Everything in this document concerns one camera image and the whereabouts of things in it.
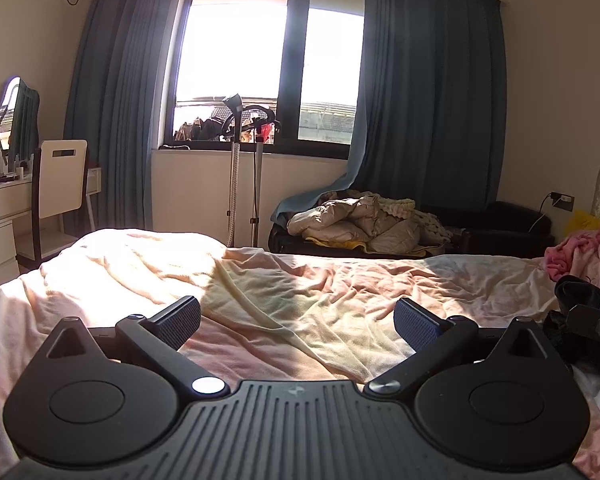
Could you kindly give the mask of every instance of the circular pad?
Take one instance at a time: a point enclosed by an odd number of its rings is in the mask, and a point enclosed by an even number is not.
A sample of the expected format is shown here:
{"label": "circular pad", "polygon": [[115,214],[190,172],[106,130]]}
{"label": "circular pad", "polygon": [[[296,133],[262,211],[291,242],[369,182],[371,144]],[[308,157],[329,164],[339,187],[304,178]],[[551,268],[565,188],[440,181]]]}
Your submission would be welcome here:
{"label": "circular pad", "polygon": [[414,411],[424,431],[456,460],[482,468],[570,462],[589,426],[573,379],[540,359],[490,359],[449,368],[422,385]]}
{"label": "circular pad", "polygon": [[91,424],[115,415],[125,396],[120,388],[103,381],[80,381],[60,388],[51,397],[53,414],[74,424]]}
{"label": "circular pad", "polygon": [[94,467],[123,460],[160,439],[178,415],[173,387],[145,368],[78,355],[35,372],[35,381],[14,388],[3,420],[19,454],[40,462]]}
{"label": "circular pad", "polygon": [[528,386],[499,381],[478,386],[469,396],[475,413],[497,424],[524,424],[544,409],[544,400]]}

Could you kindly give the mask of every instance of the blanket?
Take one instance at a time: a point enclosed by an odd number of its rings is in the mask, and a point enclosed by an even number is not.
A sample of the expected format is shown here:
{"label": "blanket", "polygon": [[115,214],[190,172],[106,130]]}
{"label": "blanket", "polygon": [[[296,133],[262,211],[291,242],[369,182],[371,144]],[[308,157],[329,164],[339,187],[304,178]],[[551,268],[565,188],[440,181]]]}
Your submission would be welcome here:
{"label": "blanket", "polygon": [[[437,316],[461,314],[481,326],[540,320],[557,308],[553,283],[535,260],[337,260],[228,249],[197,234],[95,232],[0,287],[0,474],[16,462],[2,426],[4,401],[59,319],[112,326],[187,294],[200,300],[203,318],[180,352],[232,388],[243,378],[365,383],[412,353],[393,326],[404,295]],[[600,378],[577,370],[576,379],[592,425],[575,463],[600,480]]]}
{"label": "blanket", "polygon": [[544,267],[554,282],[571,274],[600,288],[600,229],[579,231],[544,253]]}

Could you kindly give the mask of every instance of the pink cloth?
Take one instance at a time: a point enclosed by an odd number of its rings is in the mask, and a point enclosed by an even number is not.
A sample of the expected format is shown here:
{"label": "pink cloth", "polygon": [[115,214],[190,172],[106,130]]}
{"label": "pink cloth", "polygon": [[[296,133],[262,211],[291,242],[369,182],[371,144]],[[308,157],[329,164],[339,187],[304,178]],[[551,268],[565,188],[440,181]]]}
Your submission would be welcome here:
{"label": "pink cloth", "polygon": [[580,231],[544,252],[544,268],[554,282],[572,274],[600,288],[600,229]]}

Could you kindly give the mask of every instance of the curtain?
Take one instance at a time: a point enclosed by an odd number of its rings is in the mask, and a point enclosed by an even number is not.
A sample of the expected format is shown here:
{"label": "curtain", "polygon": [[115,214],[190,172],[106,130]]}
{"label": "curtain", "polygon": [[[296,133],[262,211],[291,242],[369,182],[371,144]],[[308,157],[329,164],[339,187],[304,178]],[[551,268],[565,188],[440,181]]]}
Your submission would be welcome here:
{"label": "curtain", "polygon": [[353,187],[481,210],[498,191],[506,61],[498,0],[370,0],[365,156]]}
{"label": "curtain", "polygon": [[8,169],[14,171],[16,155],[27,160],[38,147],[38,108],[40,95],[21,79],[13,109],[13,122],[9,139]]}
{"label": "curtain", "polygon": [[[363,38],[366,36],[366,18],[365,28],[363,31]],[[362,163],[362,157],[365,154],[365,140],[366,140],[366,104],[365,104],[365,93],[363,91],[365,85],[365,40],[362,43],[362,62],[360,63],[360,81],[358,83],[358,102],[356,104],[356,117],[353,121],[353,134],[351,137],[351,147],[349,149],[349,159],[347,160],[347,172],[336,179],[328,186],[321,187],[320,189],[312,189],[310,191],[294,195],[292,197],[284,199],[278,207],[273,211],[271,215],[271,221],[277,223],[282,227],[286,227],[286,214],[296,213],[300,211],[307,211],[311,209],[318,197],[328,191],[340,191],[348,189],[353,183],[360,164]]]}
{"label": "curtain", "polygon": [[[151,228],[151,126],[172,0],[94,0],[82,34],[64,125],[102,168],[92,196],[98,228]],[[84,218],[64,216],[68,232]]]}

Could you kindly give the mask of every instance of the black sofa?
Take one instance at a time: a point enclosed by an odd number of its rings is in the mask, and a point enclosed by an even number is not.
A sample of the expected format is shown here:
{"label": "black sofa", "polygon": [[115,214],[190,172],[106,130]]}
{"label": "black sofa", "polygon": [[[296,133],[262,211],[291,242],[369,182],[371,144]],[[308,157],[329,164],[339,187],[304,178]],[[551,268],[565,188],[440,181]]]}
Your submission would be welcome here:
{"label": "black sofa", "polygon": [[[430,206],[423,206],[421,210],[436,215],[443,226],[456,228],[456,231],[461,230],[446,248],[447,254],[535,258],[543,256],[547,247],[555,245],[551,234],[551,220],[548,217],[540,218],[541,215],[536,210],[507,202],[494,202],[482,212]],[[269,234],[269,251],[277,254],[307,254],[330,258],[407,258],[396,254],[367,254],[359,248],[347,250],[321,247],[305,242],[301,237],[291,236],[285,228],[276,224]]]}

